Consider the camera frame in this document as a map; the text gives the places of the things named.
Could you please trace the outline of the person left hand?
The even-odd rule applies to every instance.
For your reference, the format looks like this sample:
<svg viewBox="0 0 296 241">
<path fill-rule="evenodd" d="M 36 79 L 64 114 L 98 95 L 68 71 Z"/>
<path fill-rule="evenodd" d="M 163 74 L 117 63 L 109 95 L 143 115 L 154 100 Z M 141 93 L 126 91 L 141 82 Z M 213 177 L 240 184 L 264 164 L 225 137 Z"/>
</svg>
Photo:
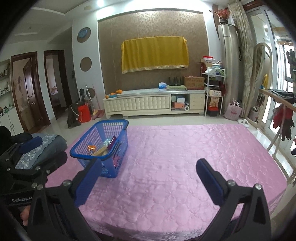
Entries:
<svg viewBox="0 0 296 241">
<path fill-rule="evenodd" d="M 29 215 L 30 215 L 30 208 L 31 206 L 26 206 L 23 211 L 20 213 L 20 217 L 23 220 L 23 225 L 27 226 L 29 221 Z"/>
</svg>

